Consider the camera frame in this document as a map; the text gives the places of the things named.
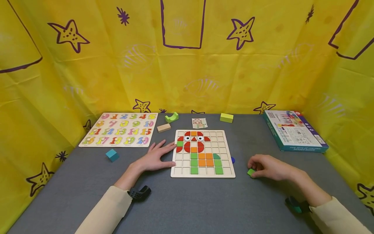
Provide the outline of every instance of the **grid board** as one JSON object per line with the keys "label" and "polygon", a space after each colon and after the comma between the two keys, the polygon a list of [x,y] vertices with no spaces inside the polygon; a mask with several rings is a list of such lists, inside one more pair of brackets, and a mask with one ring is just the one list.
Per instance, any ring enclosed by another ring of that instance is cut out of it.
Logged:
{"label": "grid board", "polygon": [[103,113],[79,147],[148,147],[158,113]]}
{"label": "grid board", "polygon": [[176,178],[235,178],[225,131],[177,130],[173,151]]}

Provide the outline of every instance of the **blue block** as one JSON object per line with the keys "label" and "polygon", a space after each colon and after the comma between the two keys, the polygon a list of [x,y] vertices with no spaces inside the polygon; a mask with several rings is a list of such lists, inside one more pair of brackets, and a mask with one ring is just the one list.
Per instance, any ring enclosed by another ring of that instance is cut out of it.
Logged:
{"label": "blue block", "polygon": [[106,153],[106,156],[110,159],[110,161],[114,162],[116,161],[117,159],[119,159],[119,156],[117,154],[117,152],[114,150],[114,149],[111,149],[109,150],[107,153]]}

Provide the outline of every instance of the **sleeve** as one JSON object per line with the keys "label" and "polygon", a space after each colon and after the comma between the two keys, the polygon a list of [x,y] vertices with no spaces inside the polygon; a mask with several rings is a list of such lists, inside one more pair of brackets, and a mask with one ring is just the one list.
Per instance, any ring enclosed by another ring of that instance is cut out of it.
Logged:
{"label": "sleeve", "polygon": [[310,206],[310,210],[323,234],[371,234],[335,197],[321,206]]}
{"label": "sleeve", "polygon": [[127,191],[110,186],[75,233],[111,234],[125,216],[131,201]]}

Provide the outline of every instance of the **star print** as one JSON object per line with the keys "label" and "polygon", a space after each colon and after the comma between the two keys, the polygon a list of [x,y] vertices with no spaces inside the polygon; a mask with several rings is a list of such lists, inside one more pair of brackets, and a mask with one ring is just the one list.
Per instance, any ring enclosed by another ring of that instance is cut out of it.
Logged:
{"label": "star print", "polygon": [[236,50],[240,50],[245,42],[253,42],[251,28],[255,22],[255,17],[250,18],[245,24],[238,19],[231,19],[234,30],[227,37],[227,40],[237,39]]}
{"label": "star print", "polygon": [[59,158],[60,162],[65,162],[66,160],[66,156],[68,156],[69,154],[66,153],[66,151],[64,152],[59,152],[58,154],[56,154],[55,158]]}
{"label": "star print", "polygon": [[84,125],[83,128],[86,130],[86,133],[92,128],[90,119],[87,120],[86,125]]}
{"label": "star print", "polygon": [[54,174],[54,172],[52,171],[48,171],[45,163],[43,162],[42,163],[42,170],[39,174],[37,174],[36,176],[32,176],[32,177],[29,177],[29,178],[26,178],[26,181],[33,184],[31,186],[31,192],[30,192],[30,197],[34,196],[35,192],[46,185],[46,183],[50,180],[50,178],[52,177],[52,174]]}
{"label": "star print", "polygon": [[130,18],[129,17],[129,14],[126,14],[126,11],[123,11],[122,8],[119,9],[119,7],[117,7],[117,10],[119,12],[119,14],[117,14],[118,18],[121,19],[121,24],[125,24],[126,26],[126,23],[127,24],[130,24],[127,20]]}
{"label": "star print", "polygon": [[308,17],[306,18],[305,24],[309,22],[309,19],[313,16],[313,13],[314,13],[314,5],[312,5],[312,9],[308,13]]}
{"label": "star print", "polygon": [[276,104],[267,104],[266,102],[262,101],[261,106],[253,109],[253,111],[259,111],[259,114],[263,114],[265,110],[270,110],[271,108],[275,107]]}
{"label": "star print", "polygon": [[358,183],[357,190],[363,195],[363,197],[359,197],[359,199],[365,204],[365,206],[371,211],[371,214],[374,216],[374,186],[371,188],[366,187],[365,185]]}
{"label": "star print", "polygon": [[191,110],[191,114],[205,114],[205,112],[196,112],[194,110]]}
{"label": "star print", "polygon": [[149,105],[151,104],[150,101],[142,102],[142,101],[140,101],[138,99],[135,99],[135,102],[137,104],[132,108],[133,110],[139,109],[140,113],[151,113],[151,110],[148,108]]}
{"label": "star print", "polygon": [[76,53],[80,53],[80,44],[89,44],[90,42],[78,33],[77,25],[73,19],[69,20],[66,27],[59,24],[48,23],[57,34],[57,44],[69,42]]}

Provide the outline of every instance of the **hand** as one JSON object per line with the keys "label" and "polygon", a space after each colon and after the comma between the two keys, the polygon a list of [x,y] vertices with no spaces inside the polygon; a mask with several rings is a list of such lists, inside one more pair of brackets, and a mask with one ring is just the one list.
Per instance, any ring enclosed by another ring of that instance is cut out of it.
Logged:
{"label": "hand", "polygon": [[300,169],[282,162],[270,155],[256,154],[248,161],[248,168],[257,170],[252,178],[266,177],[273,180],[291,180]]}
{"label": "hand", "polygon": [[136,164],[142,171],[155,171],[162,168],[174,167],[175,162],[163,162],[161,161],[161,156],[173,150],[177,145],[174,142],[162,147],[166,140],[161,141],[156,145],[153,143],[148,150],[148,153],[136,160]]}

